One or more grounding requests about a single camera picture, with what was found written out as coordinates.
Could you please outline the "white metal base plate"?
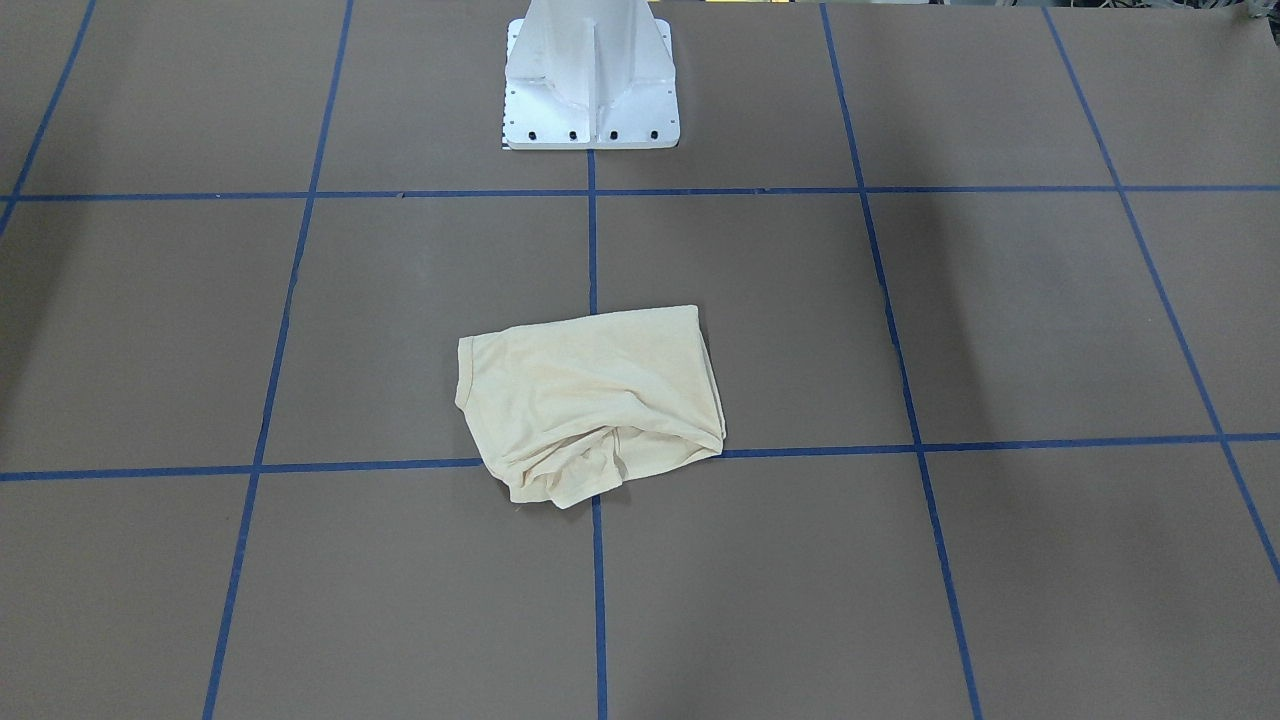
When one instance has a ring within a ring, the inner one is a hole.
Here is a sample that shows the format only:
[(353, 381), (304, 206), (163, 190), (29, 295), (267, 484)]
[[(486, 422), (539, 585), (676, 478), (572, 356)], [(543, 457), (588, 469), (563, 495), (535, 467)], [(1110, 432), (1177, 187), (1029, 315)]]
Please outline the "white metal base plate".
[(649, 1), (532, 1), (506, 27), (508, 150), (673, 149), (673, 33)]

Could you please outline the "beige long-sleeve graphic shirt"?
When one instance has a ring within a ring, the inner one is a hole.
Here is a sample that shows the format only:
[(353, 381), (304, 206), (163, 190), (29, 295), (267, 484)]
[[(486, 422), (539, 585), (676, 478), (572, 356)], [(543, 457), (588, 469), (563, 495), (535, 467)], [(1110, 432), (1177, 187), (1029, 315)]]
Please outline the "beige long-sleeve graphic shirt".
[(516, 325), (457, 343), (456, 407), (513, 503), (572, 506), (724, 451), (694, 305)]

